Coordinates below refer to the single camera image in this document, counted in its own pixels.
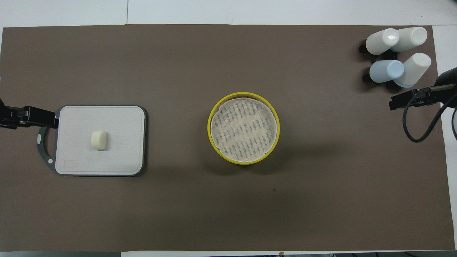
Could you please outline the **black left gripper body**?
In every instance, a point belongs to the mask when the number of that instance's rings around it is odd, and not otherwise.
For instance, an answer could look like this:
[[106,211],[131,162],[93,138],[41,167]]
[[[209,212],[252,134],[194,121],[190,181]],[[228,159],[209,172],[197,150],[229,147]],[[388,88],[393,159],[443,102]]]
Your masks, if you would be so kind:
[[0,126],[6,129],[25,127],[25,124],[21,123],[21,114],[24,112],[23,108],[6,106],[0,99]]

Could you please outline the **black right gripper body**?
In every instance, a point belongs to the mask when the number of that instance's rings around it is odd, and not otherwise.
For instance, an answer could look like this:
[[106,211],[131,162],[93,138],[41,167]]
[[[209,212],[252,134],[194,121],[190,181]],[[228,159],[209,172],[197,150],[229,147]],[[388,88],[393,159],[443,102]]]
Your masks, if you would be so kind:
[[[446,71],[438,76],[434,86],[431,87],[430,96],[432,96],[432,102],[429,105],[442,103],[445,104],[449,101],[452,96],[456,95],[456,81],[457,81],[457,68],[453,68],[449,71]],[[439,86],[451,85],[451,88],[436,90]],[[448,104],[448,106],[456,106],[457,100],[456,96]]]

